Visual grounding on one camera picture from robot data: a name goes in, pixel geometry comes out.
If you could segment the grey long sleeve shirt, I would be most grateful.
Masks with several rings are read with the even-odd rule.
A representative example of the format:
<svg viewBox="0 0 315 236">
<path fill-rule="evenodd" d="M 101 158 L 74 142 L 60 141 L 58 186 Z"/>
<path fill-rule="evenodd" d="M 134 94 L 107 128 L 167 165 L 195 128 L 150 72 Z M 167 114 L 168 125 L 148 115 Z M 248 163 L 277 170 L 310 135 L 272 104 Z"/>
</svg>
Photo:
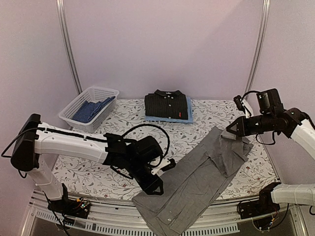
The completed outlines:
<svg viewBox="0 0 315 236">
<path fill-rule="evenodd" d="M 213 127 L 161 179 L 161 196 L 140 192 L 132 198 L 157 236 L 179 236 L 226 189 L 248 160 L 253 145 L 245 137 Z"/>
</svg>

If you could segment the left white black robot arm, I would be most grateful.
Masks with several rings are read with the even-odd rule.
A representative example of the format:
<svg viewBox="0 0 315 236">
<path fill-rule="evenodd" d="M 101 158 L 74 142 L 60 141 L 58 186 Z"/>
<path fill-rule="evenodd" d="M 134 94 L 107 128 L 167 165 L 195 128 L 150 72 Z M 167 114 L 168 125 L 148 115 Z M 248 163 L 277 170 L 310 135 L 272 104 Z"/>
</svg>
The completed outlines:
<svg viewBox="0 0 315 236">
<path fill-rule="evenodd" d="M 32 114 L 1 156 L 9 158 L 15 169 L 29 175 L 62 213 L 70 213 L 73 202 L 66 197 L 66 188 L 40 157 L 42 154 L 66 155 L 101 163 L 125 178 L 136 180 L 146 194 L 162 195 L 163 181 L 158 171 L 174 168 L 175 161 L 166 157 L 168 150 L 162 150 L 152 136 L 139 141 L 127 138 L 139 127 L 141 125 L 122 135 L 85 134 L 51 126 L 42 122 L 39 114 Z"/>
</svg>

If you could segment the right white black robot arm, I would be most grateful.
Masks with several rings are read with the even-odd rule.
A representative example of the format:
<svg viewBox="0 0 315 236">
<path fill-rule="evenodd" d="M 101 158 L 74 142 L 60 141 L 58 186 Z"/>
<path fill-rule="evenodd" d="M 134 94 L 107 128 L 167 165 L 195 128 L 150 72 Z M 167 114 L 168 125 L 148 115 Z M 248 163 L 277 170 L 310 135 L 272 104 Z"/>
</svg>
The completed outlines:
<svg viewBox="0 0 315 236">
<path fill-rule="evenodd" d="M 260 135 L 272 132 L 273 135 L 284 134 L 299 144 L 311 157 L 315 156 L 315 125 L 310 116 L 297 108 L 285 109 L 279 92 L 272 88 L 254 91 L 260 114 L 255 116 L 244 96 L 233 98 L 237 109 L 244 116 L 236 118 L 227 128 L 227 132 L 237 137 Z M 254 204 L 258 214 L 265 214 L 274 204 L 315 205 L 314 184 L 273 183 L 260 191 L 260 200 Z"/>
</svg>

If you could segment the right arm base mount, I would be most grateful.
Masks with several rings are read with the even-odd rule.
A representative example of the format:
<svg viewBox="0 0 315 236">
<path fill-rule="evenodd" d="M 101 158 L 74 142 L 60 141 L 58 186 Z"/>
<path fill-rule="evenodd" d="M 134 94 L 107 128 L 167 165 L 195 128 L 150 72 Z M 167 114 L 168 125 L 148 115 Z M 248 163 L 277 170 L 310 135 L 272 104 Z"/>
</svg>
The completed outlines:
<svg viewBox="0 0 315 236">
<path fill-rule="evenodd" d="M 252 218 L 276 212 L 280 210 L 280 205 L 274 203 L 271 198 L 271 192 L 280 182 L 273 182 L 262 188 L 259 192 L 258 200 L 254 201 L 241 201 L 237 205 L 237 212 L 241 219 Z"/>
</svg>

